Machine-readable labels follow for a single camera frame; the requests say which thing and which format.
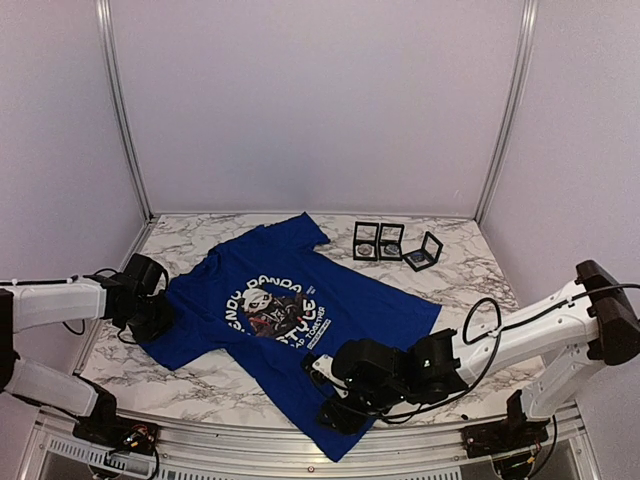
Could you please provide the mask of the dark blue round brooch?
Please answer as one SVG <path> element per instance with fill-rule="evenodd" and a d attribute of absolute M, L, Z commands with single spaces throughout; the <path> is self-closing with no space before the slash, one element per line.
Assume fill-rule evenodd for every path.
<path fill-rule="evenodd" d="M 396 243 L 385 243 L 382 246 L 382 253 L 385 256 L 393 256 L 393 257 L 400 256 L 401 255 L 400 246 Z"/>

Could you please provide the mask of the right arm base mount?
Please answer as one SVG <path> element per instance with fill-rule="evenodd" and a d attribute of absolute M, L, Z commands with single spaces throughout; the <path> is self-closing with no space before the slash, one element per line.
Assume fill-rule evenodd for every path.
<path fill-rule="evenodd" d="M 468 458 L 508 453 L 549 438 L 547 425 L 550 419 L 529 420 L 523 410 L 521 390 L 514 392 L 506 405 L 506 417 L 502 420 L 468 425 L 461 430 Z"/>

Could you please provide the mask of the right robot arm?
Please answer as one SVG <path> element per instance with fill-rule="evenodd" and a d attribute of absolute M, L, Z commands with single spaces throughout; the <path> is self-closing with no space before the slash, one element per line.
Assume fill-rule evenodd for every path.
<path fill-rule="evenodd" d="M 350 340 L 333 356 L 307 368 L 316 386 L 334 393 L 323 402 L 317 423 L 354 435 L 372 420 L 404 420 L 392 414 L 401 403 L 420 415 L 469 394 L 482 380 L 514 364 L 556 352 L 543 374 L 509 400 L 495 438 L 515 448 L 535 424 L 545 425 L 584 379 L 639 354 L 639 318 L 620 283 L 594 260 L 577 265 L 577 277 L 547 298 L 508 316 L 493 328 L 444 329 L 406 349 L 372 339 Z"/>

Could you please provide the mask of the pink round brooch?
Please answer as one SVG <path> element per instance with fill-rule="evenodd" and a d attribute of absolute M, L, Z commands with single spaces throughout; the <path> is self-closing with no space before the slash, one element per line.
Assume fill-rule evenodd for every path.
<path fill-rule="evenodd" d="M 357 246 L 356 251 L 360 256 L 370 256 L 374 251 L 374 247 L 370 244 L 362 243 Z"/>

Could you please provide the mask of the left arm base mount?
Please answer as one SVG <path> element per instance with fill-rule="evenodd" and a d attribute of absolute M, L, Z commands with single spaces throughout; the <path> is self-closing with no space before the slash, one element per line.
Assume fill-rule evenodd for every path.
<path fill-rule="evenodd" d="M 72 435 L 104 447 L 113 453 L 132 452 L 153 456 L 159 426 L 156 423 L 122 417 L 117 414 L 117 400 L 99 385 L 91 383 L 97 392 L 96 403 L 88 416 L 79 416 Z"/>

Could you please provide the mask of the blue printed t-shirt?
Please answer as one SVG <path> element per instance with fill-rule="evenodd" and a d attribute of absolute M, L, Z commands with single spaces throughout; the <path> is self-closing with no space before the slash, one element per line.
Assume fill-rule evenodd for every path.
<path fill-rule="evenodd" d="M 211 248 L 171 280 L 173 327 L 143 344 L 169 370 L 225 350 L 330 460 L 365 434 L 342 435 L 316 416 L 330 389 L 303 371 L 309 353 L 333 356 L 349 340 L 402 350 L 430 333 L 438 304 L 388 286 L 316 252 L 329 238 L 306 213 L 258 226 Z"/>

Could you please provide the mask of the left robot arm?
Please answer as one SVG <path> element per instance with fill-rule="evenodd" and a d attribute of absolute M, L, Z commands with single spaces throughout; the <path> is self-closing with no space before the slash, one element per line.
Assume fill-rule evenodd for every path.
<path fill-rule="evenodd" d="M 79 376 L 65 374 L 20 355 L 13 337 L 25 330 L 70 321 L 108 321 L 131 343 L 144 345 L 167 333 L 174 311 L 166 297 L 168 271 L 134 254 L 122 271 L 106 268 L 63 279 L 1 283 L 1 391 L 37 406 L 61 410 L 106 445 L 125 438 L 114 396 Z"/>

